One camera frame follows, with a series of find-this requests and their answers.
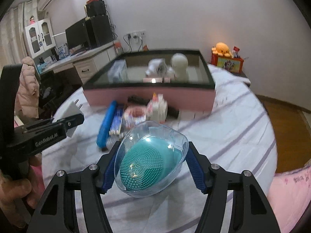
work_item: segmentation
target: cabinet glass door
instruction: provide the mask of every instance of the cabinet glass door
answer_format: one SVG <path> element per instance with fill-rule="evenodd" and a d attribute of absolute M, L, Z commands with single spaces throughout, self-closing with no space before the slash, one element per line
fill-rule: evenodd
<path fill-rule="evenodd" d="M 43 46 L 45 50 L 48 50 L 55 46 L 55 40 L 52 37 L 52 28 L 49 18 L 39 21 L 40 24 L 40 34 L 43 41 Z"/>
<path fill-rule="evenodd" d="M 29 29 L 29 35 L 30 35 L 30 41 L 32 45 L 32 50 L 34 53 L 40 52 L 40 46 L 39 46 L 39 32 L 36 32 L 35 27 L 31 27 Z"/>

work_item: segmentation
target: blue cylinder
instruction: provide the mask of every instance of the blue cylinder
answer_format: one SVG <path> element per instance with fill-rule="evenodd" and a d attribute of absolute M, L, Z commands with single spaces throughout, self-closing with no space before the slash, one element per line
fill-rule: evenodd
<path fill-rule="evenodd" d="M 114 118 L 114 112 L 117 108 L 117 105 L 118 104 L 116 101 L 113 101 L 112 103 L 110 103 L 110 106 L 106 111 L 106 115 L 104 117 L 104 120 L 101 123 L 99 133 L 97 135 L 97 140 L 96 140 L 96 144 L 100 148 L 106 147 L 106 140 L 107 140 L 108 135 L 109 135 L 110 126 L 112 124 L 112 120 Z"/>

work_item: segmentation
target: small bottle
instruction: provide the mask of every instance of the small bottle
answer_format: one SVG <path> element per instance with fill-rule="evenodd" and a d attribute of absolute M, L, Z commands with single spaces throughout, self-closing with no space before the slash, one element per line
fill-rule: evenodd
<path fill-rule="evenodd" d="M 123 54 L 123 49 L 122 49 L 122 46 L 121 46 L 121 42 L 120 42 L 120 41 L 115 42 L 114 47 L 115 47 L 115 49 L 116 49 L 117 55 Z"/>

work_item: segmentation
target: human hand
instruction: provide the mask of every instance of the human hand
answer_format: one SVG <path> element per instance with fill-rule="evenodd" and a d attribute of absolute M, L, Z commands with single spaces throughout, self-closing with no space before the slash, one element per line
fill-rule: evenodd
<path fill-rule="evenodd" d="M 29 173 L 27 179 L 10 180 L 0 172 L 0 208 L 9 222 L 16 227 L 23 228 L 26 223 L 18 214 L 14 200 L 26 197 L 28 205 L 35 209 L 40 200 L 37 176 L 31 166 L 40 166 L 41 156 L 29 159 Z"/>

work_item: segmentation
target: pink blanket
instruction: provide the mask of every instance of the pink blanket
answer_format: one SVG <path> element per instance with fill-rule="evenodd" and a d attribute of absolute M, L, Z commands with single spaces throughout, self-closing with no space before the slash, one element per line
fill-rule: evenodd
<path fill-rule="evenodd" d="M 311 167 L 276 174 L 268 200 L 281 233 L 289 233 L 311 201 Z"/>

